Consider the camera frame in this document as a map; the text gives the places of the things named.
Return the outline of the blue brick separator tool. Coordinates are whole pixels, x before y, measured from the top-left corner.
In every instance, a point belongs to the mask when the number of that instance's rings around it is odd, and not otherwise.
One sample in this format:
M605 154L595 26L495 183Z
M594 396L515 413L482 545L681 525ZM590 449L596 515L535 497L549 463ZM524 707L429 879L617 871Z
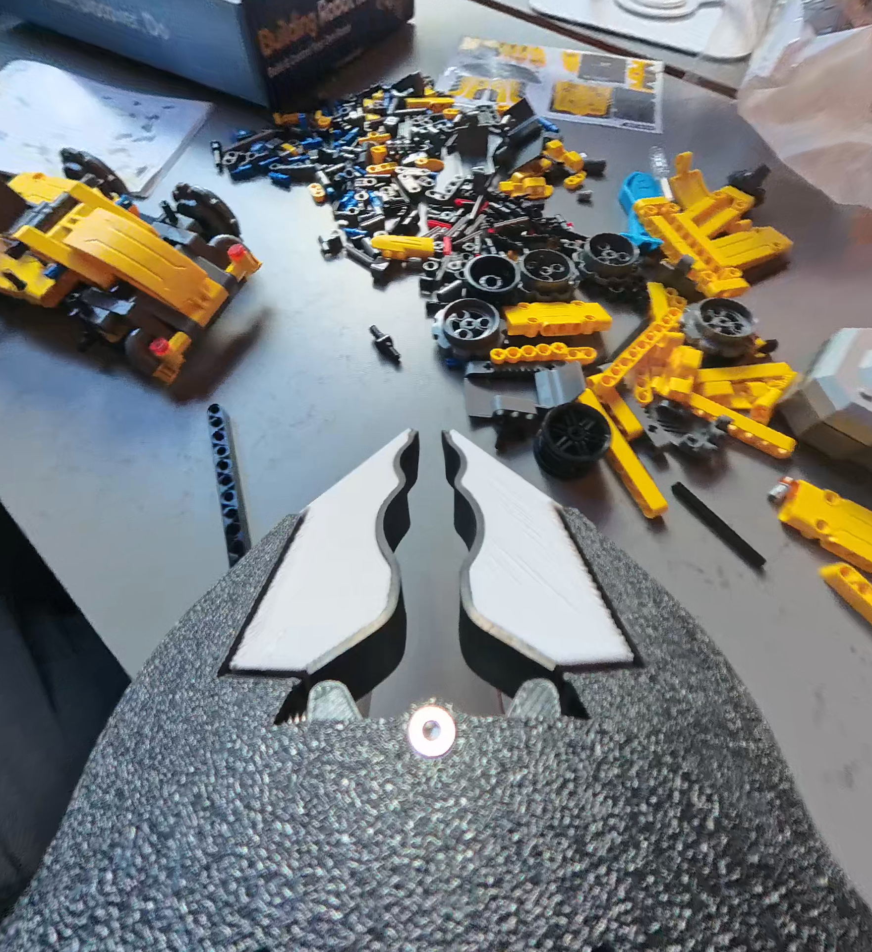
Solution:
M634 172L629 174L620 186L619 202L626 216L626 227L620 234L643 254L653 253L660 248L660 241L646 231L635 210L635 204L643 199L656 198L665 202L673 201L666 178L657 179L650 173Z

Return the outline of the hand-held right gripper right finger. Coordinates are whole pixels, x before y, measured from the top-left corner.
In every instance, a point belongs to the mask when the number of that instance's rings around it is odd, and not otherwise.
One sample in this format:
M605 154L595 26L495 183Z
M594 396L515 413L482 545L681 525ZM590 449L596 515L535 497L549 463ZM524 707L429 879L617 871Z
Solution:
M457 430L443 431L453 522L465 544L459 640L504 696L529 681L634 666L635 648L564 508Z

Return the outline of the grey desk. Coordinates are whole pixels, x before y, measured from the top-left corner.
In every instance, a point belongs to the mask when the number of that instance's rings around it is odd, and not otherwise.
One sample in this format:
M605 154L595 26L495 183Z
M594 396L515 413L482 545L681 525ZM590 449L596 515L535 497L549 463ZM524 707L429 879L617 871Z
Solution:
M208 143L268 122L243 101L196 89L116 56L0 15L0 66L26 59L115 86L212 101L214 112L156 195L203 184L235 210L263 262L216 327L223 352L188 361L181 397L153 389L124 363L76 349L58 314L0 313L0 501L87 620L134 674L180 615L227 569L205 408L235 427L250 533L288 514L406 427L418 430L411 527L398 548L406 654L372 695L372 713L401 713L437 695L471 713L499 697L466 666L458 641L465 546L452 526L442 431L487 450L460 381L438 358L415 277L373 287L345 257L323 259L329 216L303 190L232 184ZM393 338L389 363L368 332ZM823 837L872 907L872 631L818 577L830 556L788 530L767 495L785 473L872 509L872 476L808 448L781 462L731 441L716 466L645 464L670 501L646 520L607 465L585 480L547 482L530 446L504 461L575 506L654 575L716 639L755 697ZM682 482L766 559L754 571L680 504Z

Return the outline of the white flat tray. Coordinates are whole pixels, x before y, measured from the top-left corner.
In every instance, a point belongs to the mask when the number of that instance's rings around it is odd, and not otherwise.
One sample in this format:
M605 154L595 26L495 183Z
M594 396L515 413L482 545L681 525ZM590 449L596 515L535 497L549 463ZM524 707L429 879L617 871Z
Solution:
M767 25L770 1L530 1L531 10L578 26L699 55L748 57Z

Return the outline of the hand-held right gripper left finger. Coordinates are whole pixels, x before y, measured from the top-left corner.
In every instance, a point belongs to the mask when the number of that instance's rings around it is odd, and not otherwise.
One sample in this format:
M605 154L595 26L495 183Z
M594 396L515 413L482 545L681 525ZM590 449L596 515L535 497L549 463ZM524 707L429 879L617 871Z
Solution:
M318 496L229 653L229 672L387 676L406 651L395 549L410 525L418 431L404 429Z

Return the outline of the clear plastic bag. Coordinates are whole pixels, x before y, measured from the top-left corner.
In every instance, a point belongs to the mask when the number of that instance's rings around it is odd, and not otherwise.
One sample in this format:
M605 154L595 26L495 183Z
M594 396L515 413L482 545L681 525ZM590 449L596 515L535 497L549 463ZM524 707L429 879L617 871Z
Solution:
M775 2L737 106L790 170L872 212L872 1Z

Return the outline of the black rubber tyre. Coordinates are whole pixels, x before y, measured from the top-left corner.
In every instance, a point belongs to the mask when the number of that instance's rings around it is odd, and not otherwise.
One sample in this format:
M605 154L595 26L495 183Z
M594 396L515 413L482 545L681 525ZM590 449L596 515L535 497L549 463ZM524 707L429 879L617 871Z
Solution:
M534 438L533 453L543 473L571 481L594 469L611 441L612 431L603 413L572 402L546 412Z

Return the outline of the yellow rounded bullet piece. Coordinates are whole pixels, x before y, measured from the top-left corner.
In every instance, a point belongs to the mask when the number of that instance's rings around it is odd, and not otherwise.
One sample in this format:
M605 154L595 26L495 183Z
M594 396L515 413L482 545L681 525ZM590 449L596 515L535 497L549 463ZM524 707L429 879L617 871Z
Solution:
M398 235L379 232L370 240L372 249L386 260L426 260L436 252L434 238L422 235Z

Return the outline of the person's dark jeans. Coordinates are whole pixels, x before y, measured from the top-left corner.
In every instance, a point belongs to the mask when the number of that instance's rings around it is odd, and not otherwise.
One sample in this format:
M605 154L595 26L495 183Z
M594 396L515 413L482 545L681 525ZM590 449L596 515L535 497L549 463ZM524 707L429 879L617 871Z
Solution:
M0 502L0 922L129 682Z

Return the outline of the yellow thin holed beam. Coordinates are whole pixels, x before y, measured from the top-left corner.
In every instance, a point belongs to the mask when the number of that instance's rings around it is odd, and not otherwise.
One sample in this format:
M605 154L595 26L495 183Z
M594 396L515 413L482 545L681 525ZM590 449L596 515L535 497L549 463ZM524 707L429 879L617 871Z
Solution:
M521 347L495 348L489 359L493 365L517 365L528 363L595 363L597 352L591 347L569 346L561 341L523 345Z

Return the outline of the yellow toy vehicle model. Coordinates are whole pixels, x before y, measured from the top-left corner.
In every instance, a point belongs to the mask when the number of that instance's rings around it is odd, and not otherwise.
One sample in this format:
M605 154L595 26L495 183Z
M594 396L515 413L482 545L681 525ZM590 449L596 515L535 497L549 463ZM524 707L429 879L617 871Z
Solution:
M0 173L0 301L59 310L80 322L80 351L120 349L171 386L262 262L210 190L177 184L152 215L96 156L60 158L59 176Z

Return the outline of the instruction booklet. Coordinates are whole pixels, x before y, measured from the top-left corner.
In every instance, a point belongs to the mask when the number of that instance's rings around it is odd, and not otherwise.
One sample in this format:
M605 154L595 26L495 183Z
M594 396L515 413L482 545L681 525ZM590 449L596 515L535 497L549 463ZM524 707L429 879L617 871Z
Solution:
M61 151L74 149L107 165L131 195L146 197L211 109L16 60L0 68L0 173L57 175Z

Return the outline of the dark curved panel piece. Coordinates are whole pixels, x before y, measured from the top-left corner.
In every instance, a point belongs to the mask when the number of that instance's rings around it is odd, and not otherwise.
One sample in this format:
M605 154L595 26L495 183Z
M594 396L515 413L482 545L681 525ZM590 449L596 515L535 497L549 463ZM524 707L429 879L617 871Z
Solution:
M530 101L522 96L500 112L501 104L493 103L491 111L483 103L476 111L477 141L485 141L485 157L497 172L508 172L521 163L525 149L545 133L542 117Z

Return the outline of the yellow short holed beam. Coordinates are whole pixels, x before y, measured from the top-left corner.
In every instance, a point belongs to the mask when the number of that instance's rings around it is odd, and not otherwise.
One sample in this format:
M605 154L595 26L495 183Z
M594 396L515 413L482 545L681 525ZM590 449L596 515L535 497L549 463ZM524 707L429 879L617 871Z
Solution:
M872 627L872 584L865 576L846 563L826 565L818 574L827 587Z

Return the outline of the grey spoked wheel hub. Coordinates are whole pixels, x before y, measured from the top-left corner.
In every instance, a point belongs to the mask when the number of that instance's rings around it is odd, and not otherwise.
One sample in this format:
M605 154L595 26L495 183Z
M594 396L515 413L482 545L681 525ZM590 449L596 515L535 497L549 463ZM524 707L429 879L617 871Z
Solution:
M465 362L487 358L500 347L506 324L491 303L463 298L440 309L431 333L446 357Z

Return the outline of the dark wheel hub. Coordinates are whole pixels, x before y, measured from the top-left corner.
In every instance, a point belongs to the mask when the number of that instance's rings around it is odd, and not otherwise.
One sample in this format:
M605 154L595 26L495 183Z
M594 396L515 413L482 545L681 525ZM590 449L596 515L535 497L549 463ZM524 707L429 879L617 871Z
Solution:
M520 299L521 270L518 263L506 255L479 255L466 264L463 283L464 297L505 306Z
M756 349L756 319L736 300L708 298L688 304L681 331L687 346L716 358L735 360Z
M524 299L533 303L574 300L579 283L578 269L565 253L548 248L527 251L519 260Z
M640 278L639 260L639 249L614 232L590 237L577 255L581 281L614 295L631 292Z

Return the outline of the grey motor block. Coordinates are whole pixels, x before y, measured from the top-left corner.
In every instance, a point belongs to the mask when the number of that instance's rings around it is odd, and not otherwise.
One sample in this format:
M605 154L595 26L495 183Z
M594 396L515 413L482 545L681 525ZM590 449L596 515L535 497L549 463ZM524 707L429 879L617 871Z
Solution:
M778 411L799 442L872 471L872 327L832 334Z

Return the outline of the pile of small building pieces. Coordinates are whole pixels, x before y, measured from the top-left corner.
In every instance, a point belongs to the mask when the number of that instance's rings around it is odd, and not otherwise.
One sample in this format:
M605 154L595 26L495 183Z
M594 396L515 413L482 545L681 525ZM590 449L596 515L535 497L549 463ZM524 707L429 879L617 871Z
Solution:
M550 212L548 203L559 188L590 203L587 184L606 173L605 161L570 149L544 118L545 133L521 163L495 171L485 141L477 141L481 104L444 96L417 72L310 113L277 113L272 125L237 131L227 144L212 140L209 149L215 172L234 183L267 180L284 191L304 186L328 208L334 230L319 239L324 258L346 254L378 285L414 272L421 296L446 306L466 298L463 271L479 255L503 254L519 264L527 251L548 248L578 268L577 255L592 236ZM436 252L426 260L383 259L370 244L379 232L432 237ZM579 274L572 301L645 307L640 264L639 274L621 295L604 294Z

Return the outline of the dark grey toothed panel piece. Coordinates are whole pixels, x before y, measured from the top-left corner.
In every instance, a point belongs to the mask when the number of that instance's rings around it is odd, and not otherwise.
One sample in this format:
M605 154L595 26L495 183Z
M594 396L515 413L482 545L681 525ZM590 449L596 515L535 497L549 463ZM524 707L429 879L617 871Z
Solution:
M585 388L584 368L578 363L470 361L464 374L465 412L494 426L501 445L532 432Z

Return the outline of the black long holed beam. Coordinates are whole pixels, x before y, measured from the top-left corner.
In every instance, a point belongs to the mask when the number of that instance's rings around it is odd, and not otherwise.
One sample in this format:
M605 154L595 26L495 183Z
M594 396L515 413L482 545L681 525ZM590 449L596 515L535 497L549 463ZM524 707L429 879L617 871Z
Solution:
M237 447L228 411L218 402L206 410L208 435L228 567L232 568L252 547L239 476Z

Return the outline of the yellow flat holed panel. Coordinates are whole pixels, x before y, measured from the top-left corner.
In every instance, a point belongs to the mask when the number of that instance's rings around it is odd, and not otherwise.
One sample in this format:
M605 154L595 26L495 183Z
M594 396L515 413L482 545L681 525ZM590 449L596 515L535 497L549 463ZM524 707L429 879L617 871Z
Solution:
M509 336L582 336L608 330L613 318L595 302L517 303L503 309Z

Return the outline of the blue cardboard box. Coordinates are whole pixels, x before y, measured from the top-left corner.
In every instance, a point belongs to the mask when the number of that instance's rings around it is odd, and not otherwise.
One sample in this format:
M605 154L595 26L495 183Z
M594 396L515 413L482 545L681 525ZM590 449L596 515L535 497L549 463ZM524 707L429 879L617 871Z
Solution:
M0 1L20 21L275 112L409 23L412 1Z

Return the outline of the pile of yellow beams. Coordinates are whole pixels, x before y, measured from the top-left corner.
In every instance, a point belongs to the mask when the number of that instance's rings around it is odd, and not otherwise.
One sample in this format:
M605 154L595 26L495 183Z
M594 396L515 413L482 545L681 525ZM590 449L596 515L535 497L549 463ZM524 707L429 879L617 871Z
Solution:
M711 187L691 152L683 152L671 175L650 174L667 179L673 201L635 204L646 231L660 241L653 253L639 253L646 322L588 379L578 402L607 418L608 463L641 514L657 519L668 503L635 441L653 444L658 453L676 449L703 459L731 437L786 460L797 442L773 428L772 418L798 375L772 360L776 344L761 337L757 323L756 349L735 360L687 346L681 331L688 304L721 298L745 305L741 297L751 279L786 265L791 240L749 219L763 198L769 168L735 173L727 184Z

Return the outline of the yellow sticker sheet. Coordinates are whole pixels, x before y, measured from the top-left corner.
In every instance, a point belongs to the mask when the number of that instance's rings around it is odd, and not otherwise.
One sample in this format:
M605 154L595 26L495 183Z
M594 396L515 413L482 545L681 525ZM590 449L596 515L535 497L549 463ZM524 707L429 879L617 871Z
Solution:
M659 133L665 65L656 60L465 37L437 80L455 101L544 119Z

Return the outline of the yellow long panel piece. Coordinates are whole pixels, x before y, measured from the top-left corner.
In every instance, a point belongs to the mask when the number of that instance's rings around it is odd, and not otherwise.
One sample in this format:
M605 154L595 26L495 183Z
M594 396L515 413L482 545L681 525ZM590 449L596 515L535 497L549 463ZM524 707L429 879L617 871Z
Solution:
M788 528L872 574L872 510L798 479L781 480L768 497Z

